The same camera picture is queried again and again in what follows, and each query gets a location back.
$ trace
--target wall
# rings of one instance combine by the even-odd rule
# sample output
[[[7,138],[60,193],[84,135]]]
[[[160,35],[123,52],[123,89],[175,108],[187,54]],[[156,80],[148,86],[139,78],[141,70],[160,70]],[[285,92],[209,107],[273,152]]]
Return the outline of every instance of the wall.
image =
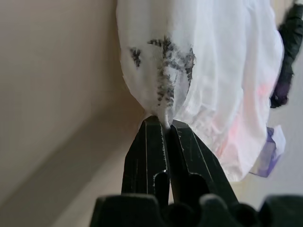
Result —
[[[114,0],[0,2],[0,205],[82,125],[128,97]]]

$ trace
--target black object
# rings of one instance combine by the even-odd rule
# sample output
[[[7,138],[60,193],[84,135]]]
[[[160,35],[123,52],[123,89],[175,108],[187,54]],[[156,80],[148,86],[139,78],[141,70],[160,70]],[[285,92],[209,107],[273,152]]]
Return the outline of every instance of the black object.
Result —
[[[303,5],[294,4],[286,15],[279,32],[284,44],[284,59],[281,72],[270,98],[271,108],[277,108],[288,102],[288,93],[293,80],[292,64],[302,44],[303,37]]]
[[[174,121],[164,135],[149,117],[125,158],[122,195],[98,198],[90,227],[296,227],[303,226],[302,208],[299,196],[269,197],[260,212],[240,204],[188,125]]]

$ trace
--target white cloth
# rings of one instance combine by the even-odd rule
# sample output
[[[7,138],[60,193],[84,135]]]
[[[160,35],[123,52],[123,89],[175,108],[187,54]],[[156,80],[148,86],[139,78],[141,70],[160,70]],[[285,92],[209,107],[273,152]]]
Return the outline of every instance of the white cloth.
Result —
[[[166,128],[189,124],[241,180],[265,143],[282,60],[269,0],[119,0],[117,23],[132,95]]]

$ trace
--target white fabric bag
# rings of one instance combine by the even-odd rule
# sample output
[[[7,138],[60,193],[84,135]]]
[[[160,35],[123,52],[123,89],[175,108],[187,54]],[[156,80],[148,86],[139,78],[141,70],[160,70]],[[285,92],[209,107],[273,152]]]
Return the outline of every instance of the white fabric bag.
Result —
[[[283,53],[269,0],[118,0],[117,23],[132,95],[167,129],[189,124],[241,180],[265,143]]]

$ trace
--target black fabric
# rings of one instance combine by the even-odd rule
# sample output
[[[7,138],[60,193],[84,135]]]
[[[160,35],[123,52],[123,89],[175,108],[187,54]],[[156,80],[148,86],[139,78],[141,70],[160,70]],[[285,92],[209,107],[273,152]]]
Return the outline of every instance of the black fabric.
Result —
[[[279,33],[284,44],[284,59],[281,72],[270,98],[271,108],[280,107],[288,102],[288,93],[293,79],[292,64],[300,50],[303,37],[303,5],[294,4],[286,15],[284,23],[279,28]]]

